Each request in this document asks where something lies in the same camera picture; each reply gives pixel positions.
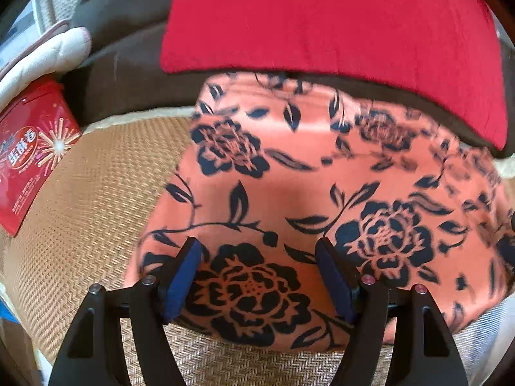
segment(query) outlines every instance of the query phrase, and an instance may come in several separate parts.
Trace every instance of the red box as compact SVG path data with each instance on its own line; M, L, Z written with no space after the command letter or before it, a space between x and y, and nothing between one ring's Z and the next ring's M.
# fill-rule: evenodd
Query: red box
M52 76L38 78L0 114L0 223L11 236L81 135L61 90Z

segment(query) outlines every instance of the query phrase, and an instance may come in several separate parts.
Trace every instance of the red cushion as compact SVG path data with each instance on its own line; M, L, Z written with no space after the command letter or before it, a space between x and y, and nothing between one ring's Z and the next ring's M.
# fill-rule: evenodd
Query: red cushion
M483 0L173 0L161 66L298 70L428 97L503 148L501 54Z

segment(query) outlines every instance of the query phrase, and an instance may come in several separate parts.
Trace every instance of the white cloth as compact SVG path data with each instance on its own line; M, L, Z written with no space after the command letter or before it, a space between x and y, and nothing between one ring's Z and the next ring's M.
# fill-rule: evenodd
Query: white cloth
M0 81L0 111L32 81L52 72L78 67L91 51L86 28L73 28L56 35L16 63Z

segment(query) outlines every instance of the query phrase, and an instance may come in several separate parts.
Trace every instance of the orange floral cushion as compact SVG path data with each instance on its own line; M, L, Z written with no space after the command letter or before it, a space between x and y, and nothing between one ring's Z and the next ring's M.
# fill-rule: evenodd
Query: orange floral cushion
M323 236L388 286L426 285L453 331L504 298L512 211L492 158L418 110L231 73L205 84L191 138L126 278L198 238L178 323L281 351L344 348L351 327L315 262Z

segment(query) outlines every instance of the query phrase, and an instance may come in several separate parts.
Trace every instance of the woven rattan mat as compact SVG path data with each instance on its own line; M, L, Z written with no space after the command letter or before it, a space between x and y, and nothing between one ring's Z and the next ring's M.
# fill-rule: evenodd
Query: woven rattan mat
M16 238L0 236L7 294L50 362L88 286L122 286L135 241L189 143L188 126L185 118L155 118L84 135L45 182ZM497 325L483 318L456 337L469 374L484 354L470 351L478 333ZM132 384L143 385L128 321L122 329ZM166 334L186 382L195 385L329 384L342 357L267 352L177 326ZM384 347L374 385L384 384L390 357Z
M7 246L11 242L11 237L4 231L3 228L0 228L0 283L5 283L5 275L4 275L4 254L7 249Z

